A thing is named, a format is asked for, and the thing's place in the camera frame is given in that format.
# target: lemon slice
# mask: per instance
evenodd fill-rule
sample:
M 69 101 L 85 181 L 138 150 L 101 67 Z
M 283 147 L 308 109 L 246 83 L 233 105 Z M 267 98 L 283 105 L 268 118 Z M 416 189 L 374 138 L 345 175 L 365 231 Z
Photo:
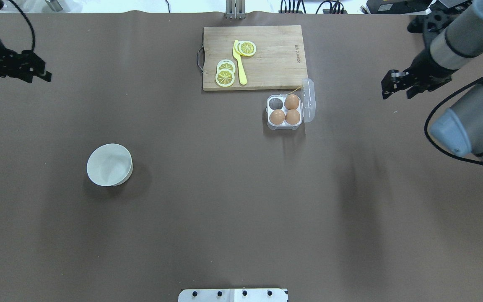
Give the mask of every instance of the lemon slice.
M 234 84 L 234 73 L 230 69 L 221 69 L 215 74 L 215 82 L 221 87 Z
M 236 45 L 236 51 L 245 57 L 251 57 L 257 52 L 257 46 L 251 41 L 240 41 Z
M 234 62 L 230 60 L 221 60 L 219 61 L 219 63 L 217 63 L 216 71 L 220 71 L 221 69 L 230 69 L 230 71 L 235 73 L 236 65 L 234 65 Z

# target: metal ring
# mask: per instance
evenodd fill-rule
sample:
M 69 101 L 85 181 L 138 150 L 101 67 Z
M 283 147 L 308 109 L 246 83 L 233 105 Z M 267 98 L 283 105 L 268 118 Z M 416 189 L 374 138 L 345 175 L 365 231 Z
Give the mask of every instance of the metal ring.
M 199 57 L 200 57 L 200 53 L 203 52 L 203 63 L 205 62 L 205 45 L 203 43 L 203 45 L 201 46 L 201 48 L 199 49 L 199 51 L 197 52 L 197 66 L 199 66 L 199 68 L 201 69 L 201 72 L 204 74 L 205 73 L 205 70 L 203 69 L 203 66 L 200 65 L 200 62 L 199 62 Z

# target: clear plastic egg container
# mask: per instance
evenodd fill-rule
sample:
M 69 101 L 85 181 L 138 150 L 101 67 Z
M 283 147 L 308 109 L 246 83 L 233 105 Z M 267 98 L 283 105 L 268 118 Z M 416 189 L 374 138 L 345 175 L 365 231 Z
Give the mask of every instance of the clear plastic egg container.
M 286 108 L 286 105 L 284 103 L 288 97 L 288 94 L 274 94 L 268 97 L 266 101 L 266 113 L 268 118 L 268 127 L 271 130 L 295 130 L 299 128 L 302 122 L 312 122 L 312 120 L 314 119 L 314 115 L 316 114 L 316 95 L 314 94 L 314 82 L 312 82 L 311 79 L 303 79 L 301 93 L 303 95 L 299 97 L 300 102 L 297 106 L 297 109 L 290 110 Z M 272 120 L 270 120 L 270 117 L 274 110 L 282 111 L 286 117 L 288 117 L 288 111 L 297 110 L 300 116 L 299 122 L 295 124 L 289 124 L 286 119 L 284 119 L 282 123 L 274 124 Z

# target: egg carton lid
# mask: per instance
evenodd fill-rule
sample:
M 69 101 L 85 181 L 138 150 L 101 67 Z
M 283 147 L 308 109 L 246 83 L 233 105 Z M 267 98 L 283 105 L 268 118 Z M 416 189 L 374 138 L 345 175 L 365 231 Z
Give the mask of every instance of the egg carton lid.
M 316 114 L 316 94 L 314 93 L 314 82 L 309 78 L 301 81 L 303 91 L 303 122 L 312 122 Z

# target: knife handle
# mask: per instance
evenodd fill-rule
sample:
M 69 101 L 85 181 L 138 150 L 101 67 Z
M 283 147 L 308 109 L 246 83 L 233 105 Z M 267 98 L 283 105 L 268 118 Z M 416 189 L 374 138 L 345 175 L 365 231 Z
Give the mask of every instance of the knife handle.
M 247 84 L 247 77 L 245 76 L 245 70 L 243 69 L 242 58 L 237 59 L 238 61 L 238 76 L 240 77 L 240 85 Z

